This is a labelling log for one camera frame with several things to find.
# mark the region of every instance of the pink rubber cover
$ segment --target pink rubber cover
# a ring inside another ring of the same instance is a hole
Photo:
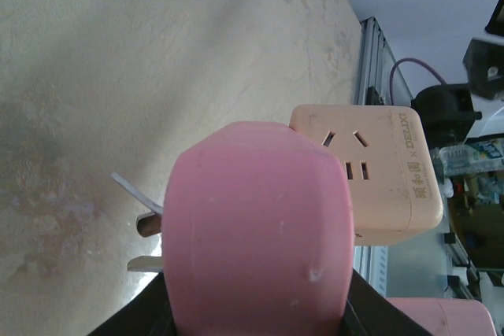
[[[229,124],[180,155],[165,195],[179,334],[334,334],[353,238],[334,156],[283,124]]]
[[[434,336],[495,336],[488,310],[478,301],[437,298],[388,298]]]

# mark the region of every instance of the purple cable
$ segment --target purple cable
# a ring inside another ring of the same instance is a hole
[[[388,90],[391,94],[391,104],[393,105],[394,104],[394,73],[395,73],[395,70],[397,69],[397,67],[402,63],[402,62],[413,62],[413,63],[416,63],[420,66],[422,66],[423,68],[425,68],[427,71],[429,71],[431,74],[433,74],[433,76],[443,85],[447,85],[448,83],[446,82],[445,79],[443,79],[443,77],[435,70],[433,69],[431,66],[429,66],[427,63],[425,63],[424,61],[420,60],[420,59],[417,59],[417,58],[411,58],[411,57],[407,57],[407,58],[402,58],[402,59],[399,59],[397,62],[394,63],[394,65],[392,66],[392,69],[391,69],[391,74],[389,76],[389,79],[388,79]]]

